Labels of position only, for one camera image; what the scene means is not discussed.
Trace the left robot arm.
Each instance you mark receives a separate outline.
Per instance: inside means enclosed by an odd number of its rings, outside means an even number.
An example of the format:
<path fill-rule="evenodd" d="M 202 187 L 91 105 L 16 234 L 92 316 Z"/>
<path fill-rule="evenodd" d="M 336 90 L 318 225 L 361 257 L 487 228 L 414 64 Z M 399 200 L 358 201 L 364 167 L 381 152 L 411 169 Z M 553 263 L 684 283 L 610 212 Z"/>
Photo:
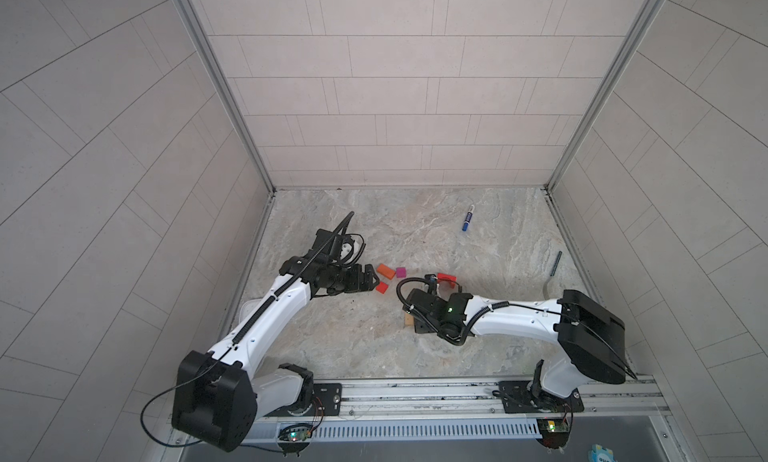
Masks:
<path fill-rule="evenodd" d="M 320 229 L 310 250 L 285 261 L 266 294 L 245 306 L 237 326 L 208 351 L 190 352 L 173 388 L 171 425 L 195 440 L 230 452 L 253 422 L 275 411 L 320 413 L 314 375 L 291 363 L 258 376 L 269 348 L 291 319 L 315 298 L 370 292 L 380 283 L 361 265 L 366 242 L 342 222 Z"/>

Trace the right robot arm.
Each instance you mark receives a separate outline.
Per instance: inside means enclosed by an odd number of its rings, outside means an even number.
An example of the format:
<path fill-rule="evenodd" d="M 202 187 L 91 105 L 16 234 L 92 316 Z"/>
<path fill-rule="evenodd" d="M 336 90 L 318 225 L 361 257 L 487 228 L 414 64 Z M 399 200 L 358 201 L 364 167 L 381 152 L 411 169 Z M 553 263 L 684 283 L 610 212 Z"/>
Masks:
<path fill-rule="evenodd" d="M 624 322 L 578 290 L 538 302 L 492 300 L 465 292 L 448 299 L 436 290 L 396 290 L 403 311 L 415 319 L 420 333 L 433 333 L 459 347 L 470 337 L 507 335 L 549 343 L 558 355 L 540 360 L 523 388 L 500 384 L 494 396 L 506 412 L 579 410 L 577 389 L 590 382 L 621 385 L 636 379 L 626 361 Z"/>

